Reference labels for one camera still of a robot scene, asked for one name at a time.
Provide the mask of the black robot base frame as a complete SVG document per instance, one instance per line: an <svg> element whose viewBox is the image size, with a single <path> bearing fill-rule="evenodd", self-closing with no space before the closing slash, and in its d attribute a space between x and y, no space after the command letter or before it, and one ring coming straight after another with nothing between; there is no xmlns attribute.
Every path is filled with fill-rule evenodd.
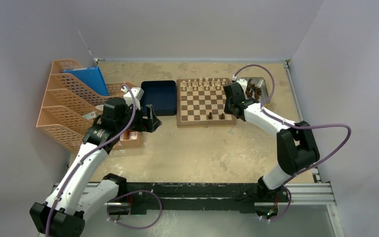
<svg viewBox="0 0 379 237"><path fill-rule="evenodd" d="M242 214L276 214L289 200L288 192L260 196L257 183L145 183L128 182L114 202L124 203L132 215L148 210L238 211Z"/></svg>

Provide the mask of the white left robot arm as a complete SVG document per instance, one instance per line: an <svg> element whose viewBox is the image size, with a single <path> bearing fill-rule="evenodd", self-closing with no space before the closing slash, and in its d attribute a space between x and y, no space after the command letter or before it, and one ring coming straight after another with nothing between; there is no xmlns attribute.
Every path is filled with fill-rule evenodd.
<svg viewBox="0 0 379 237"><path fill-rule="evenodd" d="M125 178L108 174L96 190L83 191L101 162L108 156L120 136L126 131L154 132L162 122L147 105L147 117L132 99L131 104L120 97L108 99L101 115L86 131L83 143L57 188L43 203L35 202L30 216L38 232L47 237L78 237L85 222L109 200L121 202L131 195L142 195L145 190L129 191Z"/></svg>

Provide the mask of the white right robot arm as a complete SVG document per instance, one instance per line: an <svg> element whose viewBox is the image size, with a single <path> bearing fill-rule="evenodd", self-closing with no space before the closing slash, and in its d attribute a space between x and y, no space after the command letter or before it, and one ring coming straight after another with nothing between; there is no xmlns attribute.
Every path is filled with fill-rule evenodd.
<svg viewBox="0 0 379 237"><path fill-rule="evenodd" d="M224 86L225 113L249 122L276 138L277 165L258 180L257 194L269 201L277 190L299 171L320 160L320 153L305 121L295 123L265 108L254 98L247 98L242 85Z"/></svg>

